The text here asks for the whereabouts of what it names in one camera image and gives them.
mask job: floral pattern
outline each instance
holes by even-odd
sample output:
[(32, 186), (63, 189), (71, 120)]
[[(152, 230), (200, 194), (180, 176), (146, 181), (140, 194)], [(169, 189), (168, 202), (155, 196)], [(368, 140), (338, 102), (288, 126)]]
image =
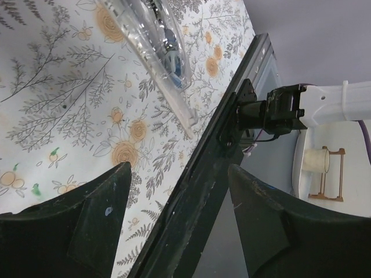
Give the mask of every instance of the floral pattern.
[(128, 275), (254, 35), (240, 0), (168, 2), (190, 57), (193, 140), (95, 0), (0, 1), (0, 213), (130, 162), (114, 278)]

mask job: beige cylinder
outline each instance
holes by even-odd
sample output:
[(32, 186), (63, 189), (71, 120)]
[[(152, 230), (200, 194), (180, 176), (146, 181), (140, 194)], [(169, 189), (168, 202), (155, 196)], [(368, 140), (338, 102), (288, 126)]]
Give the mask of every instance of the beige cylinder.
[(330, 152), (328, 149), (306, 149), (302, 170), (327, 173), (330, 168)]

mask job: transparent plastic lid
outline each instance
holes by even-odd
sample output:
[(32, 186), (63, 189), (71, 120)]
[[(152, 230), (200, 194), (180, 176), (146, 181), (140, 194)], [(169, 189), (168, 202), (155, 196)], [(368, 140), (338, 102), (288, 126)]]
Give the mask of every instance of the transparent plastic lid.
[(197, 123), (194, 109), (181, 92), (191, 84), (191, 68), (179, 26), (164, 0), (98, 0), (116, 21), (165, 96), (173, 112), (192, 137)]

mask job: table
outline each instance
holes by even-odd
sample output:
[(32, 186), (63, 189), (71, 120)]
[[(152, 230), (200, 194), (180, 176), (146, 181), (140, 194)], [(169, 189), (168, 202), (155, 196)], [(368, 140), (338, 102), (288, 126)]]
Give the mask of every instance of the table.
[(153, 80), (94, 0), (0, 7), (0, 213), (83, 185), (120, 162), (133, 179), (113, 277), (128, 275), (245, 54), (242, 1), (169, 1), (193, 71), (188, 140)]

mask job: white tablecloth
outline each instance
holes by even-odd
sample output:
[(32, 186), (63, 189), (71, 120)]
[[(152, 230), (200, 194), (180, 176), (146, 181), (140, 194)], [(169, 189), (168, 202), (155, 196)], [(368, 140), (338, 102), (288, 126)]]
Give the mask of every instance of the white tablecloth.
[(113, 277), (126, 277), (253, 38), (241, 0), (169, 0), (193, 71), (188, 140), (94, 0), (0, 2), (0, 213), (131, 162)]

